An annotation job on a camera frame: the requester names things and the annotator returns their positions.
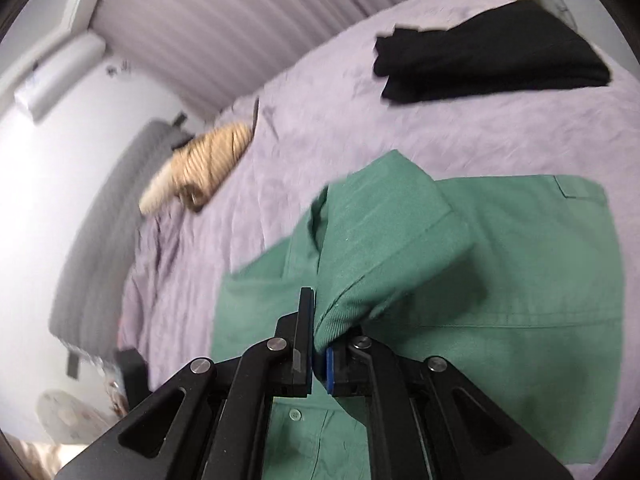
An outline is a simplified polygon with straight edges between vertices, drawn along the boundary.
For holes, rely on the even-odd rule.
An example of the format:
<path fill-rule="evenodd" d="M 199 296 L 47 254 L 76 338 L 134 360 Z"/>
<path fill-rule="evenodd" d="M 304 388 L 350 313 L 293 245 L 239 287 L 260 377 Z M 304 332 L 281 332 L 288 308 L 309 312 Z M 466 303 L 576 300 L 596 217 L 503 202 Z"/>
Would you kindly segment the green work jacket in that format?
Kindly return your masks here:
<path fill-rule="evenodd" d="M 215 361 L 316 294 L 314 345 L 360 325 L 400 356 L 439 354 L 566 464 L 604 445 L 623 349 L 623 258 L 596 182 L 433 180 L 389 152 L 330 183 L 293 231 L 221 282 Z"/>

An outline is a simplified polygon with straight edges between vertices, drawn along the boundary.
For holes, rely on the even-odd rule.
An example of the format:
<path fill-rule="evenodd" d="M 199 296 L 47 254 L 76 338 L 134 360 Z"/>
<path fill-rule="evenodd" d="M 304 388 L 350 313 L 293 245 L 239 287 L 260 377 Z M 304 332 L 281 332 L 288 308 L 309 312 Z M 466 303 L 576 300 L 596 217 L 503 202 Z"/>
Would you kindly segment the beige striped folded garment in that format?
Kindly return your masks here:
<path fill-rule="evenodd" d="M 215 195 L 254 139 L 254 127 L 232 122 L 194 136 L 154 174 L 139 200 L 144 216 L 173 198 L 199 212 Z"/>

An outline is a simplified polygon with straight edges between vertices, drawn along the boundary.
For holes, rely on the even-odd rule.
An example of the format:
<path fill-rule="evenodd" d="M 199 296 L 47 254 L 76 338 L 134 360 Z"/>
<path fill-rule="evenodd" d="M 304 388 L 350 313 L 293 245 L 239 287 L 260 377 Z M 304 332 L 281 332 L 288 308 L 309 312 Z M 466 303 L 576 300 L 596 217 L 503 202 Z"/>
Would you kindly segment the lilac bed cover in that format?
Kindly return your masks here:
<path fill-rule="evenodd" d="M 577 479 L 604 466 L 639 406 L 639 84 L 617 64 L 604 87 L 519 91 L 397 106 L 373 73 L 374 40 L 406 25 L 446 29 L 502 0 L 409 0 L 342 32 L 224 122 L 250 120 L 252 144 L 197 214 L 172 202 L 145 221 L 125 285 L 119 341 L 149 363 L 153 387 L 210 356 L 222 280 L 290 234 L 330 183 L 389 152 L 433 180 L 580 177 L 604 189 L 623 258 L 623 349 L 603 448 L 565 464 Z"/>

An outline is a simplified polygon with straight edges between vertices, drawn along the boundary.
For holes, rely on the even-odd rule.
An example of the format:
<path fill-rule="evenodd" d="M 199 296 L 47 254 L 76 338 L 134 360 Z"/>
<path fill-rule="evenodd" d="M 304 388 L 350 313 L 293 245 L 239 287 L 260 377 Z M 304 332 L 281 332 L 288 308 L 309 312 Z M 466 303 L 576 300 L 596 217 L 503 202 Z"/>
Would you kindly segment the black folded garment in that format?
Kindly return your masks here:
<path fill-rule="evenodd" d="M 395 104 L 512 91 L 604 87 L 611 72 L 588 42 L 529 0 L 450 29 L 396 27 L 378 36 L 373 73 Z"/>

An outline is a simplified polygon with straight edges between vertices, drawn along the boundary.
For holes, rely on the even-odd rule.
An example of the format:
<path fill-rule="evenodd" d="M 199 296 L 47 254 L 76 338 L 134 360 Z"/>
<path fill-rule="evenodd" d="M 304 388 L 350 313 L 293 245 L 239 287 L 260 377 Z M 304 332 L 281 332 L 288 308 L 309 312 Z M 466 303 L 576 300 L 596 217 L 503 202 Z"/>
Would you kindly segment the lilac pleated curtain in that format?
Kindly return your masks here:
<path fill-rule="evenodd" d="M 406 0 L 99 0 L 90 26 L 204 118 Z"/>

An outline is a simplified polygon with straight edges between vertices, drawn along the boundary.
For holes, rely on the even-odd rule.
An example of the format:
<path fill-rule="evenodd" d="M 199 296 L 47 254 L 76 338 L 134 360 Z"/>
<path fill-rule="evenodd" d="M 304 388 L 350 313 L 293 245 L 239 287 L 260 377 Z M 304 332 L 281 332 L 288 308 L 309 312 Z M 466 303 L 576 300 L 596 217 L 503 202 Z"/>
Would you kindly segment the white wall air conditioner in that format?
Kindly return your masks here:
<path fill-rule="evenodd" d="M 106 42 L 94 32 L 84 32 L 41 63 L 14 91 L 17 108 L 40 122 L 62 96 L 98 64 Z"/>

